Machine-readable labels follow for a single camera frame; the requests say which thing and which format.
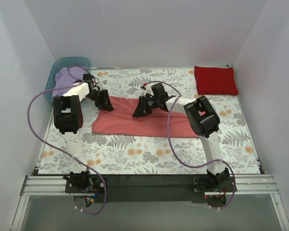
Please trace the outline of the salmon pink t shirt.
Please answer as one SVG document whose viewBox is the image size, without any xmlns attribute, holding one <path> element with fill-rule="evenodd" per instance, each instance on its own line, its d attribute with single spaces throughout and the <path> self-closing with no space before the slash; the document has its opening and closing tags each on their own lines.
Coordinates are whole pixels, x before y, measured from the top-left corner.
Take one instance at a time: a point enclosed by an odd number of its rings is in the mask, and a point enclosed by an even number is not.
<svg viewBox="0 0 289 231">
<path fill-rule="evenodd" d="M 137 99 L 111 96 L 113 111 L 100 110 L 92 123 L 92 132 L 104 135 L 131 135 L 143 137 L 167 137 L 168 113 L 154 109 L 144 117 L 132 117 L 138 104 Z M 187 116 L 172 112 L 170 118 L 170 135 L 172 138 L 197 138 L 192 131 Z"/>
</svg>

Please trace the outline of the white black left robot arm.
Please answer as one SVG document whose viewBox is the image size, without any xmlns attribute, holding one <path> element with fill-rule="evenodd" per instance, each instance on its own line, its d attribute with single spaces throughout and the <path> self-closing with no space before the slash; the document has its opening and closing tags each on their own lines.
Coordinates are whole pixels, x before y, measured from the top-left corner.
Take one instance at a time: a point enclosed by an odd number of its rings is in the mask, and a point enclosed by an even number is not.
<svg viewBox="0 0 289 231">
<path fill-rule="evenodd" d="M 103 83 L 95 80 L 92 74 L 83 75 L 83 83 L 78 81 L 74 87 L 62 96 L 53 99 L 54 125 L 62 134 L 67 152 L 72 155 L 71 170 L 65 179 L 71 186 L 81 192 L 89 192 L 93 187 L 93 181 L 89 178 L 89 171 L 85 164 L 80 138 L 80 129 L 83 127 L 83 114 L 81 101 L 89 98 L 94 105 L 104 111 L 113 111 L 108 90 Z"/>
</svg>

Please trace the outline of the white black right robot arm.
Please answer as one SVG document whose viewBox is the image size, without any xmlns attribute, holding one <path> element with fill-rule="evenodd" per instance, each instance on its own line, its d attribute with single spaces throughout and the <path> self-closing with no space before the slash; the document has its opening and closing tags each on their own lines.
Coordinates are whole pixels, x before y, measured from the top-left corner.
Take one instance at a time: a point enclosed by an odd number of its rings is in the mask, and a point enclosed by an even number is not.
<svg viewBox="0 0 289 231">
<path fill-rule="evenodd" d="M 203 183 L 197 183 L 203 188 L 209 187 L 213 191 L 226 189 L 226 184 L 230 179 L 229 167 L 223 161 L 222 152 L 219 145 L 218 131 L 220 118 L 205 96 L 200 96 L 195 100 L 177 96 L 169 96 L 165 91 L 163 82 L 155 81 L 151 87 L 152 93 L 146 93 L 139 97 L 138 105 L 133 113 L 133 117 L 143 117 L 152 114 L 154 109 L 161 109 L 168 112 L 167 117 L 167 138 L 170 148 L 175 158 L 188 168 L 207 168 L 207 178 Z M 184 163 L 174 151 L 170 137 L 170 120 L 173 112 L 183 113 L 187 116 L 189 128 L 196 134 L 203 146 L 207 162 L 199 166 L 191 166 Z"/>
</svg>

